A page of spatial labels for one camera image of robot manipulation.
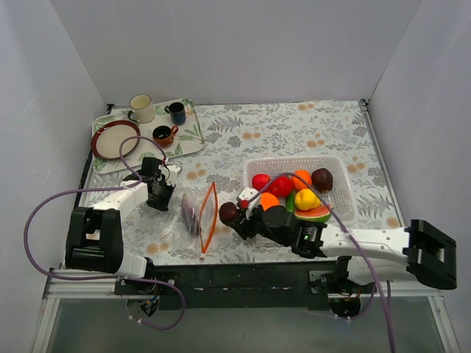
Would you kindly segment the fake orange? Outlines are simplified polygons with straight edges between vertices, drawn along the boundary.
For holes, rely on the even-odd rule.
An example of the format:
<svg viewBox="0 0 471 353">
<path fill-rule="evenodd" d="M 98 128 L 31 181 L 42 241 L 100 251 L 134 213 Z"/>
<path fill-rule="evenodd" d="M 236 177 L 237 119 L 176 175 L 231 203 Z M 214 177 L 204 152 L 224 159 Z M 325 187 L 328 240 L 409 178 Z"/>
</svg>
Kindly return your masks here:
<svg viewBox="0 0 471 353">
<path fill-rule="evenodd" d="M 262 193 L 259 198 L 259 204 L 263 211 L 267 211 L 271 207 L 280 206 L 278 197 L 271 193 Z"/>
<path fill-rule="evenodd" d="M 298 170 L 294 172 L 295 176 L 291 176 L 294 189 L 301 191 L 308 186 L 312 186 L 311 174 L 306 170 Z"/>
</svg>

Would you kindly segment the fake green cucumber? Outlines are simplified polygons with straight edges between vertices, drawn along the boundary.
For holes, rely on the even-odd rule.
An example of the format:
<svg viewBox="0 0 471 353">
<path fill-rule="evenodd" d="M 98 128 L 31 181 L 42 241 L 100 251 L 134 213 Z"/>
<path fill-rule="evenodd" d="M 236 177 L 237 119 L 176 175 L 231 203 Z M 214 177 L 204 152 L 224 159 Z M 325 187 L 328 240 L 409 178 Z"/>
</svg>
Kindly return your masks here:
<svg viewBox="0 0 471 353">
<path fill-rule="evenodd" d="M 295 192 L 291 192 L 287 197 L 286 197 L 286 210 L 290 213 L 293 213 L 296 210 L 296 205 L 295 205 Z"/>
</svg>

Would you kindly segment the fake red apple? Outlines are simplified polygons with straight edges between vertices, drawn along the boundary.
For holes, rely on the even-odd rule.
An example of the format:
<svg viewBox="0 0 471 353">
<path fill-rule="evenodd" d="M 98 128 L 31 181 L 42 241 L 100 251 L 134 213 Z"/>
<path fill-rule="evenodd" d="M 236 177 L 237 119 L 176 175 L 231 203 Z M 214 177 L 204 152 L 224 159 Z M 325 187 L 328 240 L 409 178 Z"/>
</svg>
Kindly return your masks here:
<svg viewBox="0 0 471 353">
<path fill-rule="evenodd" d="M 269 192 L 279 198 L 288 197 L 294 189 L 294 184 L 287 176 L 280 176 L 269 186 Z"/>
</svg>

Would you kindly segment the fake yellow lemon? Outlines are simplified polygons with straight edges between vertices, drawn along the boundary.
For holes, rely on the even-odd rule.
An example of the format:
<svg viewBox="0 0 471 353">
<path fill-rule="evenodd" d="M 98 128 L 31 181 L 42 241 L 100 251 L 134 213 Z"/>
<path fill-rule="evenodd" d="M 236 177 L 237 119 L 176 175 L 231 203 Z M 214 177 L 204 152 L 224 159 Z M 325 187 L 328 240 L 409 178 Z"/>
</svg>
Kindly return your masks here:
<svg viewBox="0 0 471 353">
<path fill-rule="evenodd" d="M 321 201 L 310 189 L 305 188 L 298 191 L 294 197 L 294 203 L 298 210 L 311 210 L 321 206 Z"/>
</svg>

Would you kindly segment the fake watermelon slice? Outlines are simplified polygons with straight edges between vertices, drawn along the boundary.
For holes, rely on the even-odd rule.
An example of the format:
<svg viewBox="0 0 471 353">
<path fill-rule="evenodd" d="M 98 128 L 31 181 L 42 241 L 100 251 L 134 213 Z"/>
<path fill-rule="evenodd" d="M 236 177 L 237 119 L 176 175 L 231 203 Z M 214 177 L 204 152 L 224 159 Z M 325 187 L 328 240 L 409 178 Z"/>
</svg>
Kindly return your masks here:
<svg viewBox="0 0 471 353">
<path fill-rule="evenodd" d="M 298 210 L 294 211 L 294 215 L 297 219 L 302 221 L 309 221 L 314 223 L 326 223 L 331 217 L 331 211 L 326 206 L 322 205 L 309 210 Z"/>
</svg>

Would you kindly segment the clear zip top bag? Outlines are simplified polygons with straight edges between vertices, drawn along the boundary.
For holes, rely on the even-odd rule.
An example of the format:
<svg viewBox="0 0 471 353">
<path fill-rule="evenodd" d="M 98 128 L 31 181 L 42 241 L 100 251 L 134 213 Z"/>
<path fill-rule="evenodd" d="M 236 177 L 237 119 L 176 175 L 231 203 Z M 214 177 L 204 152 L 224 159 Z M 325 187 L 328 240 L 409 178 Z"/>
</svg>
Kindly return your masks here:
<svg viewBox="0 0 471 353">
<path fill-rule="evenodd" d="M 152 218 L 150 226 L 160 237 L 159 250 L 171 257 L 178 252 L 204 260 L 216 230 L 219 200 L 216 183 L 201 190 L 174 192 L 167 211 Z"/>
</svg>

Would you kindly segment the fake red strawberry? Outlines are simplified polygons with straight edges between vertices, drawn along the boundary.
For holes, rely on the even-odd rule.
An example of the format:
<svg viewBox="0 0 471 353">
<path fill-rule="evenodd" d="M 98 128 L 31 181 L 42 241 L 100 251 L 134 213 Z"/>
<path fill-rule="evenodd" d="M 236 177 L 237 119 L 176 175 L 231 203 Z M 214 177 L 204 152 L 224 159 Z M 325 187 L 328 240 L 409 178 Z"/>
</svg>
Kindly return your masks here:
<svg viewBox="0 0 471 353">
<path fill-rule="evenodd" d="M 268 174 L 256 174 L 252 178 L 252 187 L 258 191 L 263 189 L 270 181 L 271 177 Z"/>
</svg>

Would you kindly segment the fake dark purple fig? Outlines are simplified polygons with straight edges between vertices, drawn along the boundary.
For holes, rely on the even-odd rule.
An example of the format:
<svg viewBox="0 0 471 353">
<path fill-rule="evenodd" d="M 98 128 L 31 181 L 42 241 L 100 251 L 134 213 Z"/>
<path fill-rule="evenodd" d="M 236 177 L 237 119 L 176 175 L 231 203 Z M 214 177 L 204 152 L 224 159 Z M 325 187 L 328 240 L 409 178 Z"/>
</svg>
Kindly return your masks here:
<svg viewBox="0 0 471 353">
<path fill-rule="evenodd" d="M 311 181 L 320 193 L 329 193 L 333 189 L 333 175 L 326 168 L 315 170 L 311 175 Z"/>
</svg>

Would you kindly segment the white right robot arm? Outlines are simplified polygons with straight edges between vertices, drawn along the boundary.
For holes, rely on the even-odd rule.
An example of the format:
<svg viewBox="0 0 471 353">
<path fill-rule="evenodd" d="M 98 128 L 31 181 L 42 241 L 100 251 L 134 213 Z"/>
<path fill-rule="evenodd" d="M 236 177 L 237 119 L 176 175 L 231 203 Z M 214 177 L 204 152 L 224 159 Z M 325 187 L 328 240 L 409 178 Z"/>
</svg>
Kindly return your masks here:
<svg viewBox="0 0 471 353">
<path fill-rule="evenodd" d="M 262 235 L 304 258 L 337 258 L 339 269 L 332 278 L 341 292 L 409 277 L 430 288 L 457 287 L 456 242 L 427 221 L 414 219 L 405 228 L 355 229 L 348 234 L 331 224 L 300 220 L 283 206 L 249 210 L 232 202 L 221 206 L 219 218 L 244 240 Z"/>
</svg>

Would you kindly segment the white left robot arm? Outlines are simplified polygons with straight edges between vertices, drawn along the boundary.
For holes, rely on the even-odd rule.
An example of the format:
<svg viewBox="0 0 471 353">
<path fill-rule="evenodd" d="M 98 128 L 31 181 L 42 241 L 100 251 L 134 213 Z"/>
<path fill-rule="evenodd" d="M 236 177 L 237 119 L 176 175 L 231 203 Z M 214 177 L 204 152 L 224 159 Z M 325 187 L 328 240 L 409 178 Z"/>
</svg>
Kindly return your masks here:
<svg viewBox="0 0 471 353">
<path fill-rule="evenodd" d="M 131 285 L 142 294 L 157 284 L 147 270 L 145 257 L 124 250 L 122 221 L 142 204 L 159 211 L 169 210 L 169 202 L 181 171 L 155 157 L 145 157 L 141 169 L 121 182 L 121 189 L 91 207 L 77 207 L 71 214 L 65 247 L 69 268 L 131 277 Z"/>
</svg>

